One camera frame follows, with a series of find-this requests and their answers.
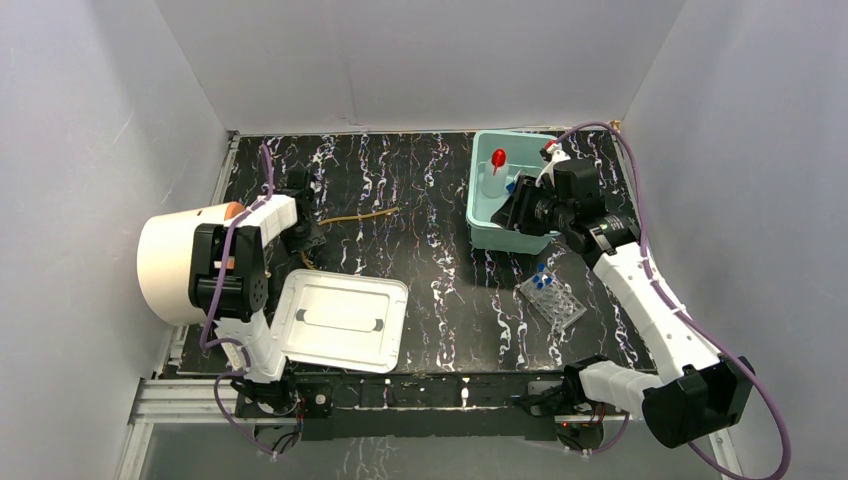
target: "red cap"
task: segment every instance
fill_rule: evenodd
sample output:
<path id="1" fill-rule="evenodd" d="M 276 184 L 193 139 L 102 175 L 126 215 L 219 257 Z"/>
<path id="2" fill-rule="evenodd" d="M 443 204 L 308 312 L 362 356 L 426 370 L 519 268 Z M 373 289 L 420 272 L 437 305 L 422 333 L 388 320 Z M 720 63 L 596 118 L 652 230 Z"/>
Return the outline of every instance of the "red cap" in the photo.
<path id="1" fill-rule="evenodd" d="M 492 154 L 492 165 L 495 166 L 494 173 L 498 173 L 498 169 L 506 165 L 506 152 L 502 148 L 495 150 Z"/>

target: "marble tabletop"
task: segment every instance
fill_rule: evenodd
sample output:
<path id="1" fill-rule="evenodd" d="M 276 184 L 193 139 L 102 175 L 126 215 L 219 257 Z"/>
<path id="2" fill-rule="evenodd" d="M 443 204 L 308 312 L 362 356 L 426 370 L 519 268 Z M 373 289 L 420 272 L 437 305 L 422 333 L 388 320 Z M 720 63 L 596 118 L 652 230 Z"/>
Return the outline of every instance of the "marble tabletop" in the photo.
<path id="1" fill-rule="evenodd" d="M 407 284 L 396 372 L 558 370 L 597 353 L 625 367 L 653 368 L 618 301 L 562 240 L 535 256 L 471 248 L 465 208 L 473 139 L 473 132 L 243 137 L 225 200 L 249 203 L 261 193 L 264 142 L 274 156 L 277 188 L 292 167 L 314 169 L 319 220 L 399 208 L 390 216 L 326 225 L 326 245 L 309 253 L 321 270 Z M 573 157 L 594 159 L 608 208 L 632 215 L 612 137 L 580 132 L 564 147 Z M 266 257 L 279 279 L 303 268 L 279 242 Z M 540 263 L 588 309 L 561 334 L 516 288 Z M 202 355 L 198 335 L 192 327 L 180 373 L 222 371 L 223 353 Z"/>

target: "plastic bottle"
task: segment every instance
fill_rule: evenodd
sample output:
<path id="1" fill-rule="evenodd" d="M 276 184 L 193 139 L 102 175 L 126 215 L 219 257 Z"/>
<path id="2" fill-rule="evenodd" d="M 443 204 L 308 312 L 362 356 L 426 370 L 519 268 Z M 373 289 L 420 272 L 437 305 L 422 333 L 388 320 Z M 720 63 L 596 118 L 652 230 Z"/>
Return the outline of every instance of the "plastic bottle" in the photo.
<path id="1" fill-rule="evenodd" d="M 489 198 L 498 198 L 507 194 L 506 181 L 509 168 L 506 163 L 506 152 L 497 149 L 492 153 L 492 160 L 483 169 L 480 189 Z"/>

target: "blue object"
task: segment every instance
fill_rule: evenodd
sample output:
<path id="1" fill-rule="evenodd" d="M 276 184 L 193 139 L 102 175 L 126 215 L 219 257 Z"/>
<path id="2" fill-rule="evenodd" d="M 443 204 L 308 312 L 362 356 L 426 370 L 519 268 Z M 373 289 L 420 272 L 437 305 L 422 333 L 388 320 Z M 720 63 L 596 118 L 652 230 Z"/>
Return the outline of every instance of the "blue object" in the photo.
<path id="1" fill-rule="evenodd" d="M 527 175 L 539 175 L 545 166 L 539 150 L 554 137 L 532 133 L 502 130 L 483 130 L 474 135 L 471 149 L 471 174 L 468 181 L 468 206 L 465 219 L 470 227 L 471 246 L 485 250 L 527 253 L 538 255 L 558 234 L 541 237 L 504 230 L 491 222 L 492 215 L 503 206 L 509 194 L 504 189 L 500 198 L 489 198 L 480 191 L 483 168 L 492 160 L 492 152 L 502 148 L 506 152 L 509 176 L 524 170 Z"/>

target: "white lid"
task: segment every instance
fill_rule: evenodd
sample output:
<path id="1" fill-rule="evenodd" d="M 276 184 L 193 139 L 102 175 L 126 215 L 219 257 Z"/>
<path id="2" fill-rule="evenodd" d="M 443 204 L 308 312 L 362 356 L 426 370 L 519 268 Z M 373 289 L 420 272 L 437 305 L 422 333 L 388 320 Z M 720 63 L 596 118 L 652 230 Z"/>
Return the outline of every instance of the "white lid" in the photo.
<path id="1" fill-rule="evenodd" d="M 397 366 L 408 295 L 397 280 L 295 270 L 271 335 L 294 361 L 386 373 Z"/>

